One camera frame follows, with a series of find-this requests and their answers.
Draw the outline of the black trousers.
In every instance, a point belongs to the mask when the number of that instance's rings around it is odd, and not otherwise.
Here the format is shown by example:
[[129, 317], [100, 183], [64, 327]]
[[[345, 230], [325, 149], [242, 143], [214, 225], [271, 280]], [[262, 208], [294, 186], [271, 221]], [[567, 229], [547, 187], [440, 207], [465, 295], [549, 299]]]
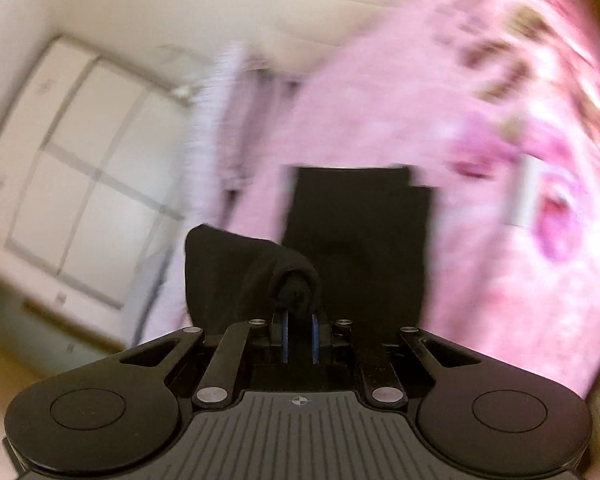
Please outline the black trousers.
[[314, 314], [390, 342], [422, 316], [433, 202], [407, 167], [300, 167], [280, 242], [208, 224], [188, 232], [189, 317], [218, 336], [250, 318]]

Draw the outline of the pale pink folded quilt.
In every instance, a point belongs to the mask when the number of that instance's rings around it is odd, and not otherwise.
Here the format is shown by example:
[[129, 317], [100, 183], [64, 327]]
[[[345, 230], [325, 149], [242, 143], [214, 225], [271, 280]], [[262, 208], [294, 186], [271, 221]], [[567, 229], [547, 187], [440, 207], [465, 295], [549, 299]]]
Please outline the pale pink folded quilt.
[[175, 193], [181, 219], [170, 240], [140, 263], [123, 305], [127, 347], [189, 325], [186, 235], [201, 223], [222, 228], [227, 222], [234, 198], [254, 177], [265, 140], [286, 116], [299, 82], [277, 73], [245, 42], [229, 44], [216, 58], [194, 97], [181, 150]]

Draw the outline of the white wardrobe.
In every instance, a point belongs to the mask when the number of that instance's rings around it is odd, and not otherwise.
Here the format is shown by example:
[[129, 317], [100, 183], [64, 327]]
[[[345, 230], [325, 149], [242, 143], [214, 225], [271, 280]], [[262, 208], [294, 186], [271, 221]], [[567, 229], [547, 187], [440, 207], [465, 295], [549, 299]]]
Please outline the white wardrobe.
[[189, 107], [69, 38], [53, 40], [0, 132], [0, 281], [124, 343], [140, 263], [173, 242]]

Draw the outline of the pink floral bed blanket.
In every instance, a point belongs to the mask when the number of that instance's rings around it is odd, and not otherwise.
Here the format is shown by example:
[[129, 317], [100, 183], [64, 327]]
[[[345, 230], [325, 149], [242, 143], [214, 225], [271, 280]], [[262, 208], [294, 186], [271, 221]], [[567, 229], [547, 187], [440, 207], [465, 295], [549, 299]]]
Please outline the pink floral bed blanket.
[[300, 81], [224, 226], [280, 240], [298, 167], [438, 192], [428, 332], [587, 394], [600, 369], [590, 0], [403, 0]]

